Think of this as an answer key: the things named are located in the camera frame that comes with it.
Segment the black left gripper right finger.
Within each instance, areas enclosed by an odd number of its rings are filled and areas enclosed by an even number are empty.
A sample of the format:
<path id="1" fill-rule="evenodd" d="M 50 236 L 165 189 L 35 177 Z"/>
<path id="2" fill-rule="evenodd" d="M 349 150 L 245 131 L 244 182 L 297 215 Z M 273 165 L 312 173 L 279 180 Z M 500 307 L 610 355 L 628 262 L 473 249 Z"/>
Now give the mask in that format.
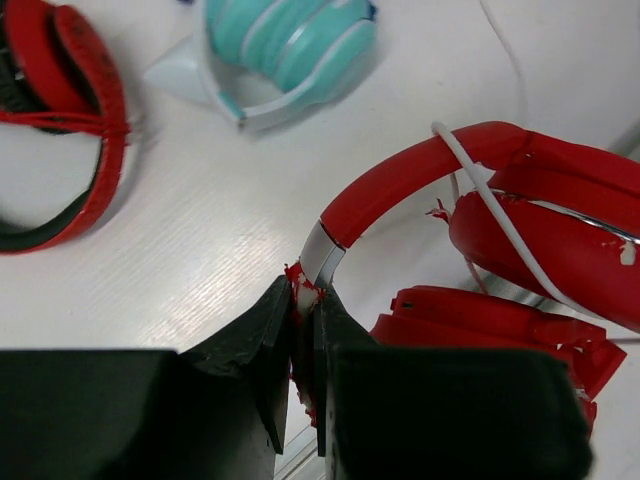
<path id="1" fill-rule="evenodd" d="M 375 341 L 329 291 L 313 314 L 330 479 L 582 479 L 593 463 L 566 368 L 513 349 Z"/>

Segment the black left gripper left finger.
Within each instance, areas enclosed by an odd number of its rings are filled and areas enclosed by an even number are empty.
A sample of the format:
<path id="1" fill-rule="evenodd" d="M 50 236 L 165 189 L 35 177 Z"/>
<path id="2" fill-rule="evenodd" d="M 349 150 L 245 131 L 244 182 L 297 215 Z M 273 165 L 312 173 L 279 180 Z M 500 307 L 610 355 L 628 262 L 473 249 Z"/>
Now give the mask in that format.
<path id="1" fill-rule="evenodd" d="M 270 479 L 284 448 L 292 289 L 276 278 L 185 352 L 5 350 L 5 479 Z"/>

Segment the red headphones with white cable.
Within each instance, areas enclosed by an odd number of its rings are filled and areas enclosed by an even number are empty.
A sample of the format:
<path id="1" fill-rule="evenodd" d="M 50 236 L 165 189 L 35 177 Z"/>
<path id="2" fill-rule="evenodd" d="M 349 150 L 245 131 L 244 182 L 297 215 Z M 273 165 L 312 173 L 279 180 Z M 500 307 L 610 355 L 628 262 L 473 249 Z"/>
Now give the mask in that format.
<path id="1" fill-rule="evenodd" d="M 438 206 L 472 272 L 487 270 L 526 290 L 626 329 L 639 327 L 639 166 L 597 148 L 490 121 L 433 136 L 372 167 L 322 212 L 298 261 L 286 268 L 294 302 L 293 379 L 311 417 L 312 312 L 347 250 L 405 198 L 464 171 L 473 189 Z M 486 290 L 404 290 L 372 331 L 394 346 L 522 348 L 563 361 L 588 423 L 596 396 L 624 360 L 604 329 L 544 313 Z"/>

